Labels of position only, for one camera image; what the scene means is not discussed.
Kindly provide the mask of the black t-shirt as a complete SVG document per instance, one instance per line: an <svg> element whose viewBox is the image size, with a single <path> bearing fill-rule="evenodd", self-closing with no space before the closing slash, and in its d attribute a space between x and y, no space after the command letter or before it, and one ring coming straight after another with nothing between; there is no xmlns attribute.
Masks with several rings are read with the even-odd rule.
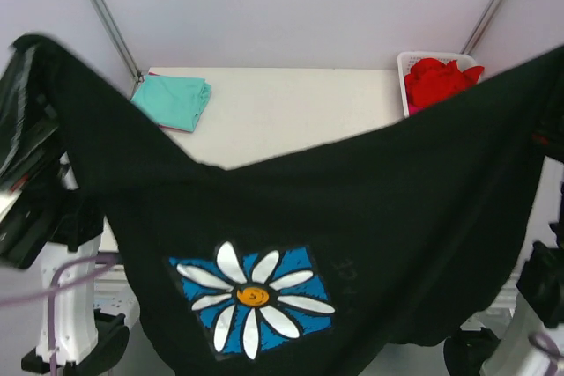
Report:
<svg viewBox="0 0 564 376"><path fill-rule="evenodd" d="M389 127L225 170L196 162L57 42L13 42L178 375L356 375L434 346L516 265L563 98L556 48Z"/></svg>

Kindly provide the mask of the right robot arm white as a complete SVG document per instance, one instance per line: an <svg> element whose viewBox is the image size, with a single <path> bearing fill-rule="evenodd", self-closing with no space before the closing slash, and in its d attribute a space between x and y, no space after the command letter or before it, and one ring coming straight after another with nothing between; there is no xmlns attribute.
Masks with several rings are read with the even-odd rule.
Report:
<svg viewBox="0 0 564 376"><path fill-rule="evenodd" d="M450 375L563 373L563 165L545 161L515 271L443 345Z"/></svg>

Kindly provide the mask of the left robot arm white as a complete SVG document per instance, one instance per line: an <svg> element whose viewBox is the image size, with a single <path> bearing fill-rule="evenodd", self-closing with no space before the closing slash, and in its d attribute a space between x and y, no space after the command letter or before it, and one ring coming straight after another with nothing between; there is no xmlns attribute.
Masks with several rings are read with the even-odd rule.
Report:
<svg viewBox="0 0 564 376"><path fill-rule="evenodd" d="M38 375L100 375L121 359L130 331L125 318L94 305L94 280L115 254L100 253L104 217L96 203L70 188L70 164L47 70L37 42L15 48L1 78L1 263L41 264L39 292L2 306L42 303L37 346L21 360Z"/></svg>

